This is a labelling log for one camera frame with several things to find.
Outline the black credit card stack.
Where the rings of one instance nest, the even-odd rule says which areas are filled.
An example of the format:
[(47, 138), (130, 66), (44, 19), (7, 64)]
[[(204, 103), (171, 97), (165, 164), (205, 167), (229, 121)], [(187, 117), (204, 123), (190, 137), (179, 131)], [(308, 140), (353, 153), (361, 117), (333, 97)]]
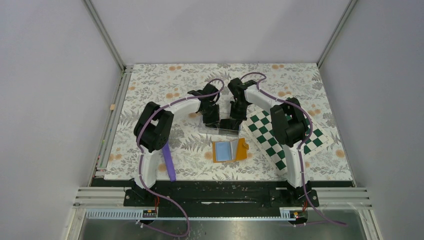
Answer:
[(220, 135), (238, 136), (240, 134), (241, 123), (241, 120), (231, 118), (221, 119), (219, 122), (218, 133)]

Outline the clear acrylic card box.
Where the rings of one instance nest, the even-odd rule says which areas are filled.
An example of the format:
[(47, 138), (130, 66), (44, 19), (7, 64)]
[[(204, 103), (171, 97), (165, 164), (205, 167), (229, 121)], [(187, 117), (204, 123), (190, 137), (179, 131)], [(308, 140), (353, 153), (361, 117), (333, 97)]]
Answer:
[(219, 122), (215, 127), (206, 126), (203, 116), (200, 117), (198, 130), (201, 134), (238, 137), (242, 129), (242, 121), (230, 118), (229, 112), (219, 113)]

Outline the orange leather card holder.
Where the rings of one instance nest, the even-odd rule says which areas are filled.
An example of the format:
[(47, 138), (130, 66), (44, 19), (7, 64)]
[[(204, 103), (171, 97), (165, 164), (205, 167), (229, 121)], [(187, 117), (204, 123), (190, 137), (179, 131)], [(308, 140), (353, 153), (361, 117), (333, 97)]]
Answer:
[(214, 141), (212, 143), (212, 159), (214, 163), (230, 163), (248, 158), (250, 146), (245, 138), (230, 141)]

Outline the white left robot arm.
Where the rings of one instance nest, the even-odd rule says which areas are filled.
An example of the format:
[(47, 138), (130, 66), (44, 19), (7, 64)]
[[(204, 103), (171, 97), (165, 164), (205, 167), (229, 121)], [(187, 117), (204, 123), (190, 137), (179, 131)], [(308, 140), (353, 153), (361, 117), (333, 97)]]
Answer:
[(151, 187), (157, 181), (156, 168), (160, 152), (169, 140), (174, 119), (200, 113), (206, 127), (217, 129), (220, 123), (217, 102), (221, 91), (208, 82), (203, 89), (191, 90), (186, 96), (163, 106), (153, 101), (147, 103), (133, 130), (136, 145), (141, 151), (137, 175), (134, 177), (140, 188), (135, 197), (142, 205), (148, 206), (155, 200), (155, 192)]

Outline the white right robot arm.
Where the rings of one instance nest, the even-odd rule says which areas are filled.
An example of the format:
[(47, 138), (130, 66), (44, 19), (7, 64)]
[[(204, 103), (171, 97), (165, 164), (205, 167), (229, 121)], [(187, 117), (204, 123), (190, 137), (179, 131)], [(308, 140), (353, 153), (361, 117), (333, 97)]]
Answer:
[(305, 190), (301, 188), (308, 182), (302, 154), (303, 145), (310, 138), (307, 134), (310, 117), (296, 98), (279, 99), (260, 89), (259, 83), (254, 80), (243, 83), (240, 78), (234, 78), (227, 87), (233, 95), (229, 115), (233, 128), (247, 120), (250, 105), (270, 114), (274, 138), (282, 145), (285, 154), (287, 182), (293, 187), (286, 193), (287, 201), (293, 206), (301, 205), (307, 199)]

